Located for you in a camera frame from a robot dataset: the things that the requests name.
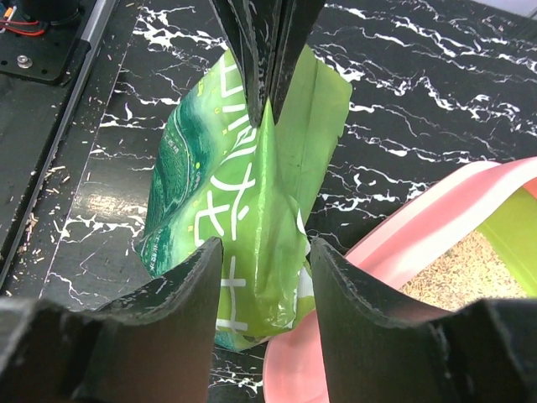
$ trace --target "green strip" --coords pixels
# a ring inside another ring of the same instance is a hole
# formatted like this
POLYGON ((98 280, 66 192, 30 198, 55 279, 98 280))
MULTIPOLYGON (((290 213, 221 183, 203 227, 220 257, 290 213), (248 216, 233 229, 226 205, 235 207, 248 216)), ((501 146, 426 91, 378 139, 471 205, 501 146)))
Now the green strip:
POLYGON ((537 296, 537 200, 518 189, 477 230, 529 296, 537 296))

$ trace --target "black marble surface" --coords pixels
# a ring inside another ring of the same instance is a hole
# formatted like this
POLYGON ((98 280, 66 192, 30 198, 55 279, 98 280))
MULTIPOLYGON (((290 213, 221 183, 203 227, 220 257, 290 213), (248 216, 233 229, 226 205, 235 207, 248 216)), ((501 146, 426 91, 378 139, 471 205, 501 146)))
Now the black marble surface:
MULTIPOLYGON (((94 73, 7 295, 81 310, 149 280, 133 246, 164 123, 225 45, 208 1, 140 11, 109 102, 99 80, 113 75, 94 73)), ((354 93, 308 234, 345 252, 461 165, 536 155, 535 34, 535 22, 469 1, 330 1, 310 45, 354 93)), ((97 69, 114 57, 102 51, 97 69)), ((215 348, 209 401, 263 401, 262 367, 263 346, 215 348)))

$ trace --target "green plastic bag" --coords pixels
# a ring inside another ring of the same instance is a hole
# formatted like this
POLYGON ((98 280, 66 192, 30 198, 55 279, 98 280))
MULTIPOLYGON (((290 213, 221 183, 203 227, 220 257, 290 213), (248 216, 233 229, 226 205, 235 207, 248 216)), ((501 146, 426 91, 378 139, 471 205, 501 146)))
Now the green plastic bag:
POLYGON ((267 104, 261 126, 252 128, 227 51, 169 117, 138 253, 159 276, 209 237, 222 239, 216 342, 223 347, 250 348, 314 309, 303 223, 351 91, 306 47, 278 125, 267 104))

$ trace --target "black cylindrical object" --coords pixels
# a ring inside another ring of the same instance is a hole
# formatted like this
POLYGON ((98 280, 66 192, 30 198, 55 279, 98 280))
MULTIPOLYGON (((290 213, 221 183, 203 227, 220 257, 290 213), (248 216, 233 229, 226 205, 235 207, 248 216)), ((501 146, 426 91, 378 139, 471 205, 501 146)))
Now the black cylindrical object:
POLYGON ((19 0, 31 19, 43 23, 62 24, 70 22, 79 14, 81 0, 19 0))

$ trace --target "pink bowl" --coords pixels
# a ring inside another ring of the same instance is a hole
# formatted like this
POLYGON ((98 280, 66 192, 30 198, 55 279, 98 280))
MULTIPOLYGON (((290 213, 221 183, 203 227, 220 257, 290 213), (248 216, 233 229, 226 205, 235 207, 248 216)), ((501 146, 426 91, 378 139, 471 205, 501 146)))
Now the pink bowl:
MULTIPOLYGON (((465 165, 401 207, 352 248, 347 259, 398 289, 521 186, 537 198, 536 176, 537 158, 465 165)), ((268 343, 263 391, 267 403, 329 403, 315 312, 268 343)))

